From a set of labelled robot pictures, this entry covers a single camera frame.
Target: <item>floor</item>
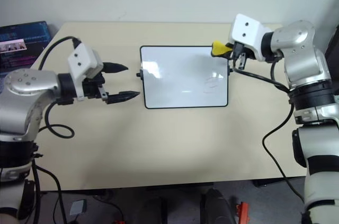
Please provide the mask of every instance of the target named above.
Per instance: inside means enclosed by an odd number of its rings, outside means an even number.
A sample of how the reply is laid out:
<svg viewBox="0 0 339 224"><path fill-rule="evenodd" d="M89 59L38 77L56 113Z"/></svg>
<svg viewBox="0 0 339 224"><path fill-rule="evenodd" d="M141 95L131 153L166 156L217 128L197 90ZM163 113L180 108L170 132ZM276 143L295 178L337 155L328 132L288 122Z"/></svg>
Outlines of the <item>floor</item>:
<svg viewBox="0 0 339 224"><path fill-rule="evenodd" d="M294 178L291 183L298 191L303 192L303 178ZM289 190L285 182L265 187L255 187L251 181L216 182L206 186L177 186L174 189L166 187L111 189L108 193L111 202L122 209L127 224L134 223L138 210L147 200L158 197L168 201L168 224L198 224L200 195L211 187L218 189L231 205L241 201L249 203L250 224L300 223L302 202ZM92 196L64 194L63 198L69 222L75 218L69 215L70 206L73 201L80 199L87 199L87 211L78 217L79 224L111 224L120 219L119 212L113 206L101 203ZM52 212L56 199L55 192L49 192L42 197L39 223L53 223ZM59 206L56 210L56 223L62 223Z"/></svg>

